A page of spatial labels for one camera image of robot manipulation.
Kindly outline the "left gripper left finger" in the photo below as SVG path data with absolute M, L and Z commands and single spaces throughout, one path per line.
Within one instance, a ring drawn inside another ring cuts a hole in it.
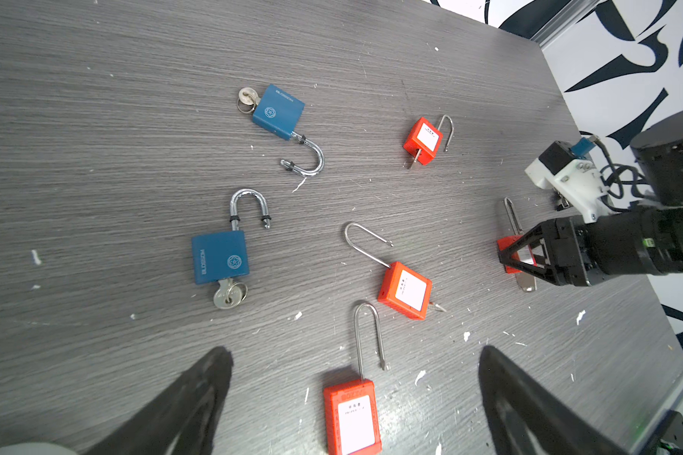
M 211 454 L 233 356 L 212 348 L 90 454 Z

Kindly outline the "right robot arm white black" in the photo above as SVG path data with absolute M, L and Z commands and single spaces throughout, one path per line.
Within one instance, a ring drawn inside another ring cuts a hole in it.
M 635 135 L 636 167 L 614 166 L 603 177 L 587 157 L 602 145 L 593 136 L 556 141 L 527 167 L 537 187 L 556 191 L 577 214 L 500 239 L 509 273 L 556 286 L 683 273 L 683 111 Z

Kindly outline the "red padlock front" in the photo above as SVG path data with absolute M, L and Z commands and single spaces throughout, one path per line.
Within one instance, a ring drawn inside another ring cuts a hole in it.
M 385 356 L 379 312 L 373 304 L 361 301 L 354 309 L 360 378 L 324 389 L 324 417 L 329 454 L 379 454 L 382 451 L 375 384 L 364 377 L 364 355 L 360 341 L 360 313 L 364 308 L 371 311 L 375 322 L 379 365 L 383 371 L 390 368 Z

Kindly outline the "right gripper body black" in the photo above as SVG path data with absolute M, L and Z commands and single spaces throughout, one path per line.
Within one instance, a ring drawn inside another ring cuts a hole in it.
M 537 228 L 546 251 L 543 279 L 556 286 L 590 286 L 582 217 L 554 218 L 541 222 Z

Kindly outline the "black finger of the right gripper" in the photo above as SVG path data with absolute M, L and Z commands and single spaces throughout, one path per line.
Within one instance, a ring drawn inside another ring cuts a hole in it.
M 507 237 L 500 238 L 497 241 L 497 248 L 499 250 L 504 250 L 508 246 L 512 245 L 516 241 L 518 241 L 522 234 L 524 233 L 523 229 L 520 227 L 515 227 L 513 229 L 514 235 L 510 235 Z M 529 265 L 537 265 L 534 257 L 533 257 L 533 252 L 529 246 L 526 248 L 522 248 L 520 250 L 517 250 L 514 254 L 512 254 L 512 258 L 515 261 L 518 262 L 523 262 Z M 515 269 L 513 267 L 509 267 L 508 265 L 504 266 L 504 269 L 506 273 L 513 275 L 516 278 L 517 284 L 537 284 L 536 278 L 522 272 L 521 270 Z

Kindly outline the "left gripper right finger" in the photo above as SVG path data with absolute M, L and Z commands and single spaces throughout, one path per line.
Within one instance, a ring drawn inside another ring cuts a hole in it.
M 623 454 L 497 348 L 482 349 L 478 380 L 498 454 Z

